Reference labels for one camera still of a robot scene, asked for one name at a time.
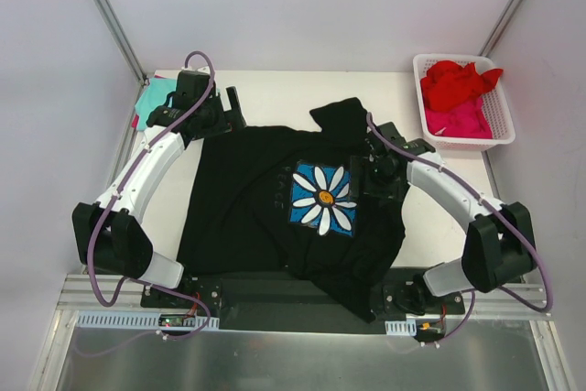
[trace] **daisy print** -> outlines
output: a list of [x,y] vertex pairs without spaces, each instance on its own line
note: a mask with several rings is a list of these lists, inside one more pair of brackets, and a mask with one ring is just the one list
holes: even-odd
[[293,173],[289,220],[316,228],[319,235],[329,231],[352,236],[356,203],[348,200],[350,173],[344,167],[299,163]]

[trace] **table top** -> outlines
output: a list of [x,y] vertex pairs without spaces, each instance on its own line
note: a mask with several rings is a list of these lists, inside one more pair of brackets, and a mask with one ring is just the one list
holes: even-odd
[[[177,78],[179,71],[157,71]],[[217,89],[235,86],[248,125],[286,125],[319,131],[309,110],[345,98],[358,97],[378,125],[392,121],[407,139],[422,137],[412,73],[217,71]],[[136,137],[137,145],[142,134]],[[191,188],[203,141],[191,142],[168,170],[146,208],[142,227],[160,254],[175,259],[187,216]],[[478,190],[492,194],[480,152],[440,151],[447,167]],[[403,205],[406,238],[394,267],[434,266],[459,258],[464,231],[434,200],[411,188]]]

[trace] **black shirt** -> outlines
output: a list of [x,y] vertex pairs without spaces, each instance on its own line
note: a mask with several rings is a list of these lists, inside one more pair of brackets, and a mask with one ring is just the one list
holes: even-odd
[[178,261],[194,274],[285,268],[364,320],[405,237],[401,203],[348,200],[366,156],[357,98],[310,112],[321,132],[246,127],[204,141]]

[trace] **plastic basket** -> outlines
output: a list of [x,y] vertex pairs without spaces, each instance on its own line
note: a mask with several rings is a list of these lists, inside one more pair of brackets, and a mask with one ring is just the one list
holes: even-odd
[[415,87],[418,91],[419,116],[423,129],[423,138],[437,148],[452,150],[484,151],[500,144],[512,143],[515,140],[515,128],[513,127],[513,120],[511,119],[511,113],[509,112],[509,106],[506,103],[505,92],[503,92],[500,80],[492,91],[483,95],[484,117],[493,131],[493,139],[435,136],[429,132],[423,106],[423,95],[421,94],[421,79],[427,75],[431,66],[442,60],[451,60],[461,66],[474,63],[478,73],[484,73],[496,68],[494,63],[486,57],[475,57],[473,55],[419,54],[415,56],[413,70],[415,72]]

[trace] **teal cloth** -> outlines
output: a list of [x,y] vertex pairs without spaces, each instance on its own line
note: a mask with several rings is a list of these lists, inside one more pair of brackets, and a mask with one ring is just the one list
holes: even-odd
[[165,103],[169,92],[177,89],[177,80],[170,78],[151,78],[150,84],[143,91],[135,105],[136,114],[138,115],[138,124],[136,130],[144,131],[147,128],[147,119],[150,113],[157,107]]

